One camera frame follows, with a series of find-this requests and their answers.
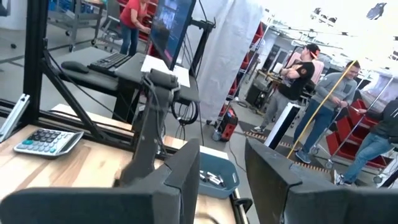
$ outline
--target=black t-shirt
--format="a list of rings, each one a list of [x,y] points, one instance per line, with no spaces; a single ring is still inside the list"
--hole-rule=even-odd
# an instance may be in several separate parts
[[[303,88],[311,80],[315,71],[315,66],[312,62],[299,62],[291,66],[300,75],[299,78],[289,79],[284,77],[284,80],[279,85],[279,92],[290,100],[298,100]]]

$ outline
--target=jeans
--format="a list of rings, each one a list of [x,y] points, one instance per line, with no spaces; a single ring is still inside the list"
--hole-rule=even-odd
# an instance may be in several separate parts
[[[121,31],[122,31],[122,47],[120,48],[121,54],[127,54],[129,51],[130,56],[134,56],[137,52],[137,44],[138,44],[138,29],[130,28],[124,25],[122,22],[120,23]]]
[[[275,90],[267,106],[266,114],[261,123],[261,128],[265,128],[272,121],[273,117],[275,117],[276,122],[289,103],[295,103],[295,101],[282,95],[279,90]]]
[[[368,161],[390,151],[390,149],[392,149],[392,146],[388,139],[369,133],[365,139],[363,139],[362,144],[355,155],[354,162],[348,167],[346,173],[343,174],[343,181],[351,184],[355,182],[358,174]]]
[[[315,110],[317,110],[319,103],[313,99],[310,100],[308,104],[307,111],[305,112],[303,118],[298,124],[296,130],[294,131],[293,141],[296,142],[301,132],[304,130],[305,125],[308,123],[312,114],[314,114]],[[334,112],[331,109],[326,108],[325,106],[321,106],[319,108],[317,114],[313,117],[313,121],[315,120],[315,124],[311,130],[310,135],[308,136],[305,144],[303,145],[303,152],[309,153],[312,146],[316,143],[320,135],[323,131],[329,126],[331,119],[333,118]]]

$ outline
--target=woman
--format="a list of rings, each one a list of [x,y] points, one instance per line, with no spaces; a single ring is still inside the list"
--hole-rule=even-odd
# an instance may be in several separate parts
[[[150,28],[142,25],[141,21],[147,14],[147,4],[149,0],[129,0],[120,15],[123,44],[120,49],[121,54],[134,56],[137,52],[139,30],[149,33]]]

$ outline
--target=monitor arm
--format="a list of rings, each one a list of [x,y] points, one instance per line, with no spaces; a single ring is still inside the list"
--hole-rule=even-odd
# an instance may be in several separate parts
[[[155,69],[143,76],[141,85],[147,101],[142,119],[134,123],[133,147],[136,150],[132,161],[121,172],[120,186],[143,179],[155,169],[155,156],[161,153],[160,147],[163,147],[161,132],[164,120],[170,105],[178,99],[180,90],[177,77]]]
[[[203,33],[201,34],[199,44],[197,47],[197,51],[195,52],[195,55],[193,56],[192,62],[191,62],[191,67],[189,69],[189,75],[192,77],[197,78],[197,68],[200,65],[201,58],[203,56],[203,53],[205,52],[205,47],[207,40],[209,38],[210,32],[216,28],[216,19],[214,18],[214,22],[210,21],[196,21],[194,19],[191,20],[190,25],[196,26],[199,29],[203,29]]]

